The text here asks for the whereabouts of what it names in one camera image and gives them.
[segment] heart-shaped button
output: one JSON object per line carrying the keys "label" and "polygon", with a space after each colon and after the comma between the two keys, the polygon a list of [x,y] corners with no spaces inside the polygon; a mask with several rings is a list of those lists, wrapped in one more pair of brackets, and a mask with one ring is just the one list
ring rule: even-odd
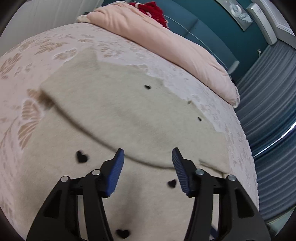
{"label": "heart-shaped button", "polygon": [[170,188],[175,188],[176,184],[177,184],[176,179],[171,180],[171,181],[168,182],[168,186]]}
{"label": "heart-shaped button", "polygon": [[85,154],[82,153],[81,150],[76,152],[76,157],[78,162],[83,163],[83,162],[87,162],[87,160],[89,159],[89,157]]}
{"label": "heart-shaped button", "polygon": [[122,230],[122,229],[117,229],[116,234],[121,237],[122,239],[126,239],[128,236],[130,236],[130,231],[129,230]]}

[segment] floral pattern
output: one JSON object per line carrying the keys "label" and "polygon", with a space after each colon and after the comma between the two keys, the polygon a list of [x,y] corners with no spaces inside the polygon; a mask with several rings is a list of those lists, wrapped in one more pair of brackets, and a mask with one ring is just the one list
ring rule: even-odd
{"label": "floral pattern", "polygon": [[228,103],[184,69],[138,44],[98,26],[75,23],[33,36],[0,58],[0,206],[16,230],[13,180],[32,132],[53,105],[39,86],[65,61],[90,46],[98,60],[139,68],[194,103],[216,131],[225,133],[231,171],[259,206],[251,150]]}

